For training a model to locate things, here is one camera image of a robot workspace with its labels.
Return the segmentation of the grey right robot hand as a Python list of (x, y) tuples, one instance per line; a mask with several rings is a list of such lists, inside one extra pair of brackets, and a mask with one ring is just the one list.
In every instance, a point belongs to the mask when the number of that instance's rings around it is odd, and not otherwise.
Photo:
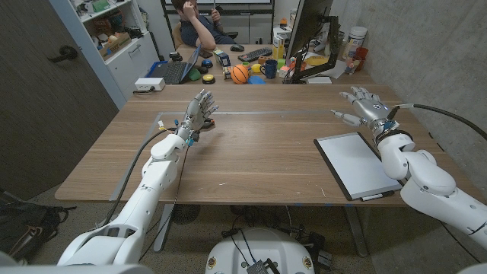
[(376, 94), (371, 94), (362, 87), (351, 87), (353, 94), (341, 92), (340, 94), (350, 102), (357, 113), (351, 115), (331, 110), (334, 116), (341, 118), (342, 121), (350, 126), (367, 126), (375, 138), (399, 128), (399, 123), (393, 119), (388, 119), (391, 109), (380, 102)]

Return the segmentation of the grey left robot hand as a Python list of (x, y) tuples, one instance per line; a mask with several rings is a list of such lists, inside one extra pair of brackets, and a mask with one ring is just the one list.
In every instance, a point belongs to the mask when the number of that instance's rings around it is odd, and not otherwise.
[(207, 118), (218, 109), (214, 103), (211, 91), (202, 89), (190, 102), (183, 121), (174, 132), (182, 139), (189, 140), (202, 127)]

